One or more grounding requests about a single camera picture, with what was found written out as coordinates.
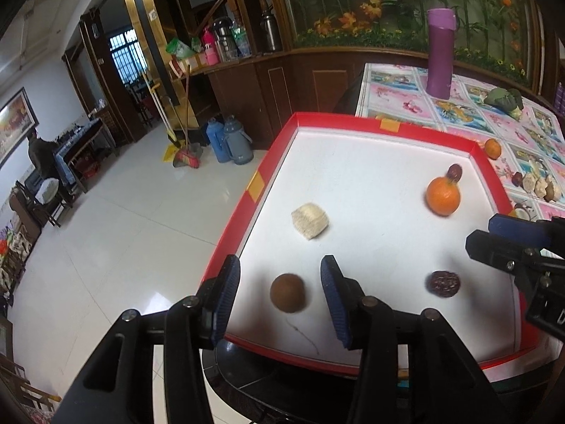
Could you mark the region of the brown kiwi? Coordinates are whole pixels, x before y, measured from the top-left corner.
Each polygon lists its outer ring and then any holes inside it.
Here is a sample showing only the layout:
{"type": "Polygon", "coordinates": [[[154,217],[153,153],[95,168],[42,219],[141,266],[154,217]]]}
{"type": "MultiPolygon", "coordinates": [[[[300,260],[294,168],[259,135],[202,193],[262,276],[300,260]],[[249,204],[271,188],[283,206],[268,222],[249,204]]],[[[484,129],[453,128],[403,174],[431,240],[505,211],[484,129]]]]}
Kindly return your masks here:
{"type": "Polygon", "coordinates": [[[545,188],[544,199],[546,202],[558,202],[562,195],[562,190],[558,185],[557,181],[553,177],[548,175],[546,177],[547,186],[545,188]]]}
{"type": "Polygon", "coordinates": [[[304,281],[295,274],[281,274],[270,287],[270,300],[275,308],[284,313],[302,311],[307,305],[304,281]]]}

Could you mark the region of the orange mandarin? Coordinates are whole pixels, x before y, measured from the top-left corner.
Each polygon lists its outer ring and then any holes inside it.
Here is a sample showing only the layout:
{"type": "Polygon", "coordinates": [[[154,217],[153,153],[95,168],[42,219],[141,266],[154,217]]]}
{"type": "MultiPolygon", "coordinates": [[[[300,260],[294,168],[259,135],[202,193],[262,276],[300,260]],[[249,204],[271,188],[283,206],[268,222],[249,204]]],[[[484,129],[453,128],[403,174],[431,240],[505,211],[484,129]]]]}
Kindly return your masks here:
{"type": "Polygon", "coordinates": [[[483,150],[487,157],[493,161],[498,160],[502,155],[502,147],[494,138],[489,138],[484,142],[483,150]]]}
{"type": "Polygon", "coordinates": [[[438,216],[451,216],[460,205],[458,184],[443,176],[433,179],[425,193],[426,204],[438,216]]]}

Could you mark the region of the dark wrinkled jujube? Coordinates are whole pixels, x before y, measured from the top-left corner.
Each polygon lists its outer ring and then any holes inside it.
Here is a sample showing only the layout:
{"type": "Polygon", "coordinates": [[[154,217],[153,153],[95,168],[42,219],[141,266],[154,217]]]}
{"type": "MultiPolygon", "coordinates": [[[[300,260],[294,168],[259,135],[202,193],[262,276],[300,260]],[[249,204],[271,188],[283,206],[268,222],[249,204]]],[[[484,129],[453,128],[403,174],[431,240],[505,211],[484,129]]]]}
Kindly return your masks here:
{"type": "Polygon", "coordinates": [[[439,298],[452,298],[460,290],[460,277],[449,271],[434,271],[426,279],[426,289],[439,298]]]}

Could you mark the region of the fruit print tablecloth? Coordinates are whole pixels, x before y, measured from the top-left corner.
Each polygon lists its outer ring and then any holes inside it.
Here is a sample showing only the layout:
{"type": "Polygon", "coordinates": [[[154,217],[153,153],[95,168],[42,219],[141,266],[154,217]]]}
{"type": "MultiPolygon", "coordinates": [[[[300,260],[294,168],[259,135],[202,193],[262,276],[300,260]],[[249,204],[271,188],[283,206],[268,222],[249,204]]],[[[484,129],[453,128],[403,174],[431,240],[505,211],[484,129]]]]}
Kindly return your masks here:
{"type": "Polygon", "coordinates": [[[524,99],[522,117],[515,120],[484,103],[494,85],[477,79],[452,77],[450,98],[426,92],[427,70],[421,67],[367,63],[360,77],[355,115],[416,124],[466,138],[483,148],[496,139],[502,155],[490,161],[517,216],[535,221],[564,216],[564,137],[557,116],[534,101],[524,99]],[[514,173],[550,175],[562,190],[558,202],[546,202],[534,191],[514,186],[514,173]]]}

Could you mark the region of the red white shallow box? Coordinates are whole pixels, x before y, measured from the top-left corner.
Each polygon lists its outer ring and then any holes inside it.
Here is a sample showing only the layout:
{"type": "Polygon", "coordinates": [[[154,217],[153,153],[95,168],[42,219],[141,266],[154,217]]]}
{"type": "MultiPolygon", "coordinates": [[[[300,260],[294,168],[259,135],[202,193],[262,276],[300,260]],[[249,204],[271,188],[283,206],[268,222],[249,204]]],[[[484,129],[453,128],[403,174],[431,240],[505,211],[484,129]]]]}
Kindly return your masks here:
{"type": "Polygon", "coordinates": [[[216,276],[227,255],[238,257],[230,342],[293,365],[354,374],[360,355],[338,340],[321,285],[322,258],[333,255],[345,276],[391,308],[440,311],[487,378],[499,381],[549,363],[561,347],[525,321],[512,277],[465,251],[467,235],[510,210],[496,172],[471,140],[392,120],[298,112],[263,157],[205,275],[216,276]],[[426,189],[453,164],[463,169],[460,205],[438,216],[426,204],[426,189]],[[329,219],[311,240],[291,218],[305,203],[329,219]],[[460,277],[454,297],[426,289],[434,271],[460,277]],[[304,281],[300,312],[271,303],[271,284],[286,273],[304,281]]]}

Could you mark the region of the green leafy vegetable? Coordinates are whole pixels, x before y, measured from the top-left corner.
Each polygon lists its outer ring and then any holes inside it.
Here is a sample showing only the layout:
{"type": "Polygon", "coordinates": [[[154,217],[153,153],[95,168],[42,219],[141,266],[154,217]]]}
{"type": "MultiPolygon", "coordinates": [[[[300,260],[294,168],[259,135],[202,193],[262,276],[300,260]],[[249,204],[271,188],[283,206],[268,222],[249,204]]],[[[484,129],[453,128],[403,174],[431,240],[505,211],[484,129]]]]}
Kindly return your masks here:
{"type": "Polygon", "coordinates": [[[487,93],[484,103],[501,110],[515,120],[522,117],[524,103],[522,95],[517,89],[493,88],[487,93]]]}

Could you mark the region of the red broom and dustpan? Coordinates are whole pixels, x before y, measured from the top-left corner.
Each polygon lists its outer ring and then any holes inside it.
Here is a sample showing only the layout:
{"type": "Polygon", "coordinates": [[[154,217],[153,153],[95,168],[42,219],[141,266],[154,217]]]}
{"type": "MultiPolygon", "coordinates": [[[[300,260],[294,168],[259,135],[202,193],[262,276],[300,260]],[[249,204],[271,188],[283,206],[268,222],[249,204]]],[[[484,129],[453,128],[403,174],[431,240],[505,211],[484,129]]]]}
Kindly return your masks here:
{"type": "Polygon", "coordinates": [[[193,142],[190,137],[191,131],[198,134],[200,130],[189,99],[191,65],[186,60],[177,61],[175,58],[171,62],[172,73],[180,73],[180,76],[172,83],[180,85],[183,89],[178,105],[173,103],[172,97],[159,95],[159,89],[162,87],[160,81],[155,81],[148,73],[143,73],[142,78],[157,109],[158,116],[165,126],[168,137],[165,161],[170,162],[174,167],[188,166],[198,169],[202,144],[193,142]]]}

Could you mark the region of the blue thermos jug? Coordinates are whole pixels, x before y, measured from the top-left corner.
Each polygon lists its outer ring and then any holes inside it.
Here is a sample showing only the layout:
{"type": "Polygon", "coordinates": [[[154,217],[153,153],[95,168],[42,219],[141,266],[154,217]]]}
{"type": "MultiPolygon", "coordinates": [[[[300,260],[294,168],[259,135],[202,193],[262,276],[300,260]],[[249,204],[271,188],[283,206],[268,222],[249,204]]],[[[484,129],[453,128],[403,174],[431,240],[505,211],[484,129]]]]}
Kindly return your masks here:
{"type": "Polygon", "coordinates": [[[207,122],[206,134],[218,163],[223,164],[230,162],[231,156],[224,144],[223,124],[216,118],[211,118],[207,122]]]}

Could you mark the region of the dark side table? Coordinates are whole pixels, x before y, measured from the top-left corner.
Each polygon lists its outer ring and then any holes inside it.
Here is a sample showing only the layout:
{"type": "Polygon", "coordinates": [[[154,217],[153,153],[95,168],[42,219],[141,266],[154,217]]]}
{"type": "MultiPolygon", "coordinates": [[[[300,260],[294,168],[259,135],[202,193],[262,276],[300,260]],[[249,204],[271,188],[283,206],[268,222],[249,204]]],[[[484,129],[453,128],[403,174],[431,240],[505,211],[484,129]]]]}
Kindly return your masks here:
{"type": "Polygon", "coordinates": [[[114,155],[119,154],[118,147],[111,136],[106,124],[96,118],[75,130],[73,135],[55,152],[55,165],[64,183],[76,187],[82,193],[87,193],[85,176],[77,169],[78,159],[89,147],[94,146],[98,139],[105,143],[102,148],[114,155]]]}

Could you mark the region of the wooden chair with cushion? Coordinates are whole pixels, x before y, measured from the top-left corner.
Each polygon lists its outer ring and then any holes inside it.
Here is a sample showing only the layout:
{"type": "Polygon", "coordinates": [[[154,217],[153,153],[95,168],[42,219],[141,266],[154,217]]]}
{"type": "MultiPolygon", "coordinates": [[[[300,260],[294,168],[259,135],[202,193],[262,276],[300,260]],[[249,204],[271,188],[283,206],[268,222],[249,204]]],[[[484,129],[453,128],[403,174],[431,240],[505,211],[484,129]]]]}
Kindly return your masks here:
{"type": "Polygon", "coordinates": [[[60,227],[58,217],[74,207],[74,202],[68,202],[62,195],[58,179],[49,178],[43,181],[36,193],[32,193],[21,182],[15,182],[15,189],[23,195],[23,208],[39,227],[47,223],[60,227]]]}

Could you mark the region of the person in dark jacket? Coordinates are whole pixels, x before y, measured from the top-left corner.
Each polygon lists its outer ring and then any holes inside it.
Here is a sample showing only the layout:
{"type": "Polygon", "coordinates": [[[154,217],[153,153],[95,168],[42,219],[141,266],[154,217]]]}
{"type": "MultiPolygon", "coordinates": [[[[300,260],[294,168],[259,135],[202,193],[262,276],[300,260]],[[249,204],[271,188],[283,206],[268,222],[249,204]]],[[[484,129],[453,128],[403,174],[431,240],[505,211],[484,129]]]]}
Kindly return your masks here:
{"type": "Polygon", "coordinates": [[[58,145],[55,142],[45,141],[37,136],[36,130],[32,129],[28,135],[28,154],[31,163],[43,180],[59,179],[55,153],[58,145]]]}

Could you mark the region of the purple thermos bottle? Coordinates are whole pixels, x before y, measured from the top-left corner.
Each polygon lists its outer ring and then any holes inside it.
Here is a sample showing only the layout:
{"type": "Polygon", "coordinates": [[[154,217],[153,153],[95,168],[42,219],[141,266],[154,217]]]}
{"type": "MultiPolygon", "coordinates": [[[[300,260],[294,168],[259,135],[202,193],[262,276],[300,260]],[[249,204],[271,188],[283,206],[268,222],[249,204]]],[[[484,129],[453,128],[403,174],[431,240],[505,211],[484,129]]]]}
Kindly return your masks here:
{"type": "Polygon", "coordinates": [[[457,20],[448,8],[430,9],[428,15],[428,75],[426,92],[437,99],[450,98],[457,20]]]}

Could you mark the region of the pink bottle on counter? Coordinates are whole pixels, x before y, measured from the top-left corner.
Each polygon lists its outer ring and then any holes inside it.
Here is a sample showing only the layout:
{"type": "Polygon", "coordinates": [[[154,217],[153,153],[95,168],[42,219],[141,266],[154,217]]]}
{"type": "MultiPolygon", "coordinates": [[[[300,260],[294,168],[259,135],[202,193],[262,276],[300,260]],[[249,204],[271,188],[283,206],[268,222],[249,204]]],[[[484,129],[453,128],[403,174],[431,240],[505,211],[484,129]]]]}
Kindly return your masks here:
{"type": "Polygon", "coordinates": [[[202,35],[202,41],[204,43],[204,51],[207,65],[214,66],[220,62],[218,51],[215,46],[214,35],[209,27],[205,27],[202,35]]]}

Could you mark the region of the steel thermos flask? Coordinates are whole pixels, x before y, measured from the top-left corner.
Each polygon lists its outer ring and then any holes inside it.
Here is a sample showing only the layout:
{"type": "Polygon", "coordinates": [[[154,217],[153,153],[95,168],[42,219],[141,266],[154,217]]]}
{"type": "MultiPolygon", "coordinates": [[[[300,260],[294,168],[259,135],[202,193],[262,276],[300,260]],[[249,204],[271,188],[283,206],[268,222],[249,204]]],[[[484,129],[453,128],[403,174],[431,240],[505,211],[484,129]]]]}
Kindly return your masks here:
{"type": "Polygon", "coordinates": [[[271,11],[264,11],[261,15],[261,28],[265,36],[266,51],[274,53],[281,51],[281,36],[276,16],[271,11]]]}

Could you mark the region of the framed landscape painting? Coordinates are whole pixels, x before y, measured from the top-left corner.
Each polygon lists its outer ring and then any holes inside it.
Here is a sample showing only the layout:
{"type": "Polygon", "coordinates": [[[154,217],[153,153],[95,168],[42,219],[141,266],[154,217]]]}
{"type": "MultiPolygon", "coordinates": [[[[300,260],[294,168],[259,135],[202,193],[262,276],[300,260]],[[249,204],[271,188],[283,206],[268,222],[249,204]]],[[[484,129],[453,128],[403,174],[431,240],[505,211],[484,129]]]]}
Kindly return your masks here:
{"type": "Polygon", "coordinates": [[[2,107],[0,112],[0,166],[38,126],[24,87],[21,87],[2,107]]]}

